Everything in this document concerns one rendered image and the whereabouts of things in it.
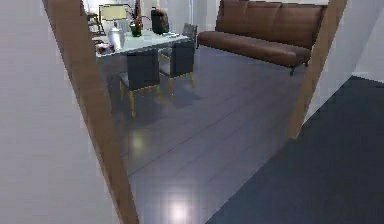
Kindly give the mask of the yellow shade table lamp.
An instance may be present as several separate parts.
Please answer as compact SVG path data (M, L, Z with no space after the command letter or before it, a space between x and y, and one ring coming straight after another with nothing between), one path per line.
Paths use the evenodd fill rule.
M127 18L127 4L106 4L99 6L99 16L102 21L113 23L115 28L118 27L118 21Z

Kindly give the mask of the red plant in green pot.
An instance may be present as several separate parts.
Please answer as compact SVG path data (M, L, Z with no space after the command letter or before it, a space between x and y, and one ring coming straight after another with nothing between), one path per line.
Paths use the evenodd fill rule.
M134 6L128 6L128 14L132 19L129 25L132 36L140 37L143 29L142 19L146 18L150 20L148 16L141 14L141 0L134 0Z

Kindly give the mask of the dark grey chair gold legs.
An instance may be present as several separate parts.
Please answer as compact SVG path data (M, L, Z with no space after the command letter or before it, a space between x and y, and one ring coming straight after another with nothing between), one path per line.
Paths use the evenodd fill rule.
M196 41L197 37L197 26L189 23L185 23L183 27L182 34L188 38Z
M165 50L160 50L159 72L168 79L168 90L174 96L173 81L182 76L189 76L194 86L195 42L191 39L175 42Z
M154 90L159 101L164 102L160 88L159 53L157 49L146 49L128 53L126 59L127 72L119 75L120 99L124 98L124 90L127 90L131 116L135 118L135 92Z

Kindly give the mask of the brown leather sofa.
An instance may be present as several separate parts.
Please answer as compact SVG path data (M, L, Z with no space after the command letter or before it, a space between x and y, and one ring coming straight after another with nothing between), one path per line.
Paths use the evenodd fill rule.
M325 11L315 4L221 0L215 28L199 33L197 45L294 71L309 64Z

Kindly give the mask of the black and red bag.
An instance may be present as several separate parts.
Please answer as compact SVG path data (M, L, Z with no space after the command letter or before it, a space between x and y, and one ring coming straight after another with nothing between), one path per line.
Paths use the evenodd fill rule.
M167 13L157 7L151 8L152 31L156 34L163 34L169 31Z

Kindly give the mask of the dark wooden chair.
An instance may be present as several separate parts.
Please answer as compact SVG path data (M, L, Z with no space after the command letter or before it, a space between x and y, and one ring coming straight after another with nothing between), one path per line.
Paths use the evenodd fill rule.
M99 20L99 16L96 13L88 13L87 22L88 22L89 31L93 36L105 35L104 27L101 21Z

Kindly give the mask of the brown wooden door frame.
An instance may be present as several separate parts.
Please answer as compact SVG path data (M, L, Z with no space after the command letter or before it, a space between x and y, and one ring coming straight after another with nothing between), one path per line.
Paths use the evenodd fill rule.
M287 129L298 137L348 0L329 0ZM81 0L42 0L120 224L139 224Z

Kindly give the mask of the white dining table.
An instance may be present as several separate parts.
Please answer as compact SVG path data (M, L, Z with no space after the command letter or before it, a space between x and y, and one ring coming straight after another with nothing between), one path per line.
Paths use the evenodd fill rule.
M165 50L175 42L182 42L188 40L187 36L180 35L177 33L171 33L168 35L159 35L153 31L147 31L140 37L133 37L131 33L124 33L125 43L121 50L116 50L111 54L99 54L96 51L96 62L104 67L109 67L111 74L116 74L119 80L119 75L127 72L127 59L126 56L131 52L143 51L146 49L157 49L159 53L160 61L160 50ZM97 44L109 43L108 36L96 38Z

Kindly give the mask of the silver metal vase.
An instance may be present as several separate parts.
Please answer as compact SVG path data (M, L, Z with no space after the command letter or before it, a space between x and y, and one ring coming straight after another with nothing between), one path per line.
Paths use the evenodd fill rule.
M124 47L124 32L117 27L117 23L114 23L113 27L108 31L108 40L116 50L121 50Z

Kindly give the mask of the red and white bowl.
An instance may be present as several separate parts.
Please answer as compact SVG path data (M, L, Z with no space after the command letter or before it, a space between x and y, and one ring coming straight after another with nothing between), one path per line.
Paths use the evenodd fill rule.
M115 48L109 43L99 43L95 45L96 51L99 54L111 54L115 52Z

